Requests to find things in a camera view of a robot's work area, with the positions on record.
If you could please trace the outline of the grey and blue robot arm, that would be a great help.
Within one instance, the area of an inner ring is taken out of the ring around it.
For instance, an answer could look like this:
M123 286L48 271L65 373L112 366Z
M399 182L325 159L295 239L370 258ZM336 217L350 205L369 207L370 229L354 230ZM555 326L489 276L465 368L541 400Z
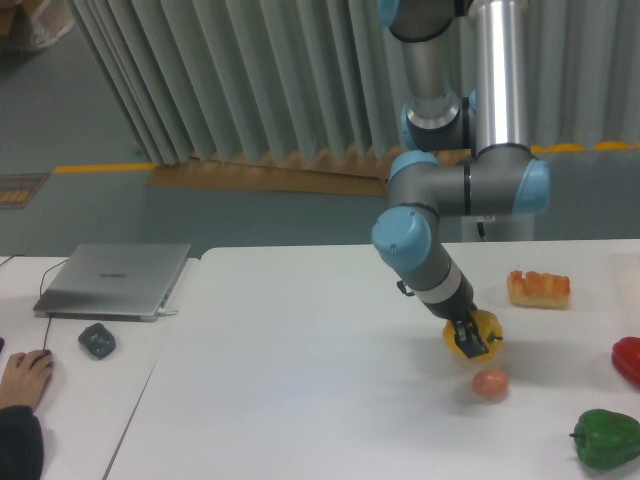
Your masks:
M399 287L453 330L475 359L490 339L476 321L473 288L440 239L444 216L536 214L550 200L546 162L530 150L524 1L381 1L380 22L400 42L410 98L408 149L392 163L389 206L372 229ZM444 36L466 17L475 35L473 95L453 90Z

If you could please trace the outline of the person's bare hand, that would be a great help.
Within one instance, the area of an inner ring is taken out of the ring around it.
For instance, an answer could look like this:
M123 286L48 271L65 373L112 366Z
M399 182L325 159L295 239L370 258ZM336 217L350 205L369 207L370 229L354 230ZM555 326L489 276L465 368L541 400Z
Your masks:
M45 388L40 391L32 380L30 368L44 350L12 354L1 378L1 408L29 407L35 411Z

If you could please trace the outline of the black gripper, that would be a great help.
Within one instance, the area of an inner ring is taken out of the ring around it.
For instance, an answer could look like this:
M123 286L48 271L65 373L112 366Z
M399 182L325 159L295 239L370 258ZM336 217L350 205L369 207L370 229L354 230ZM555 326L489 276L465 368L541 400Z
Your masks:
M493 341L493 313L473 309L472 287L458 287L449 298L432 304L432 313L453 325L455 345L469 359L485 355L485 343Z

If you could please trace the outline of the dark sleeved forearm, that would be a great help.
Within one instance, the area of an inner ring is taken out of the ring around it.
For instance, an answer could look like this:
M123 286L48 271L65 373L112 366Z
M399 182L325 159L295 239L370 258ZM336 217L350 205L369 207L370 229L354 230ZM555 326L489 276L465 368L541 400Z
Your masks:
M28 406L1 410L1 478L40 479L44 444L38 417Z

